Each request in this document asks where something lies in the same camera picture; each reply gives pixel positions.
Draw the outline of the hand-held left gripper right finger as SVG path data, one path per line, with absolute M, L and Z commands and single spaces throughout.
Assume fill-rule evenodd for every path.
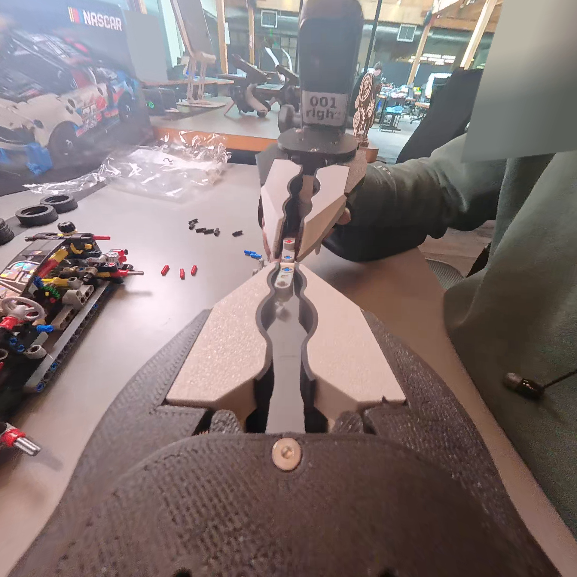
M 406 395 L 364 311 L 301 264 L 294 289 L 305 331 L 299 383 L 305 428 L 327 429 L 345 412 L 402 405 Z

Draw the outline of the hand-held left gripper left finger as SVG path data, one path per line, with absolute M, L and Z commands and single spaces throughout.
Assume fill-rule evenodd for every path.
M 278 263 L 267 265 L 215 304 L 167 393 L 168 405 L 236 417 L 256 410 L 255 383 L 272 362 L 260 314 L 277 271 Z

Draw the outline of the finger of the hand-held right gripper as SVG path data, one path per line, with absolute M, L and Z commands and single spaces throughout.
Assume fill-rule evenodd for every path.
M 342 215 L 349 170 L 349 166 L 327 166 L 316 171 L 319 190 L 312 196 L 312 207 L 301 221 L 298 260 L 303 260 L 320 246 Z
M 291 160 L 275 159 L 261 187 L 264 233 L 272 260 L 280 258 L 283 250 L 287 210 L 292 199 L 290 185 L 300 176 L 301 166 Z

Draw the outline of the grey lego liftarm assembly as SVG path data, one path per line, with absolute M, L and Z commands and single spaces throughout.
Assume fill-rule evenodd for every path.
M 279 269 L 274 284 L 276 299 L 280 304 L 288 302 L 294 294 L 295 249 L 294 237 L 283 239 Z

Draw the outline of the scattered black lego pins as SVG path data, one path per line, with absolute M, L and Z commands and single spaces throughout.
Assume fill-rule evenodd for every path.
M 200 223 L 197 218 L 188 220 L 187 227 L 189 230 L 202 235 L 213 235 L 214 237 L 220 237 L 220 235 L 224 234 L 223 230 L 219 227 L 202 226 L 202 223 Z

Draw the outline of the lego car chassis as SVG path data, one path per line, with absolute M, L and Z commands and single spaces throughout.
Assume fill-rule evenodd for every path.
M 1 451 L 36 456 L 41 448 L 9 422 L 23 399 L 54 379 L 75 342 L 116 285 L 143 276 L 127 249 L 101 249 L 109 236 L 77 231 L 27 236 L 1 268 Z

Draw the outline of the lego set box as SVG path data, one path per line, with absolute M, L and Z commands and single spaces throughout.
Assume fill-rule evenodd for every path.
M 152 138 L 117 1 L 1 1 L 1 195 Z

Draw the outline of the wooden gear model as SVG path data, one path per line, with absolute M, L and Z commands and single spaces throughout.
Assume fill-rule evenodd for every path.
M 368 132 L 376 114 L 376 99 L 381 91 L 381 82 L 372 72 L 367 72 L 360 83 L 353 115 L 353 135 L 360 146 L 367 146 Z

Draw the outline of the black desk device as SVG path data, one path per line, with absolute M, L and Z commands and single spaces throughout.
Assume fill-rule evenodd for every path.
M 300 112 L 299 76 L 292 70 L 278 63 L 274 72 L 265 72 L 237 54 L 232 54 L 231 60 L 243 75 L 220 75 L 233 81 L 229 87 L 232 104 L 224 114 L 235 105 L 241 114 L 254 112 L 258 118 L 265 118 L 274 103 L 292 105 L 295 113 Z

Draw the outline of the wooden bench table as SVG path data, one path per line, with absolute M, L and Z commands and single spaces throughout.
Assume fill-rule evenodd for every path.
M 276 142 L 279 135 L 279 104 L 273 104 L 265 118 L 254 113 L 242 114 L 229 97 L 218 97 L 220 108 L 194 108 L 186 115 L 171 112 L 150 117 L 157 139 L 191 142 L 194 136 L 219 136 L 233 164 L 255 165 L 256 155 Z

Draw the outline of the grey mesh chair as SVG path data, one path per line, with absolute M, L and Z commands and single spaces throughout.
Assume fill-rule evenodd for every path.
M 458 269 L 448 263 L 431 258 L 426 258 L 425 261 L 444 291 L 458 285 L 465 279 Z

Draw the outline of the black high-back chair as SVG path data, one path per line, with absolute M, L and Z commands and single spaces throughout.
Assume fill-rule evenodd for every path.
M 396 163 L 429 157 L 435 149 L 465 133 L 483 73 L 482 69 L 458 69 L 435 91 L 428 112 Z

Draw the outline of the empty clear plastic bag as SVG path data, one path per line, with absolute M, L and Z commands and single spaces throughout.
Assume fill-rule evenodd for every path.
M 113 185 L 136 196 L 182 203 L 219 183 L 231 156 L 220 136 L 193 136 L 186 142 L 180 133 L 175 141 L 165 137 L 155 146 L 112 152 L 98 169 L 85 175 L 24 187 L 48 195 L 84 193 Z

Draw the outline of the wooden stand figure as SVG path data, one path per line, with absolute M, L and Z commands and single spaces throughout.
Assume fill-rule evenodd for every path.
M 206 69 L 216 64 L 216 55 L 201 1 L 170 1 L 170 4 L 185 47 L 186 99 L 181 105 L 199 110 L 224 107 L 224 102 L 205 97 Z

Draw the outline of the black box with green light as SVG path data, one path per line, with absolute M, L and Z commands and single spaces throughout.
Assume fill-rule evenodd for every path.
M 143 88 L 142 95 L 150 116 L 164 116 L 178 112 L 176 95 L 172 89 L 163 87 Z

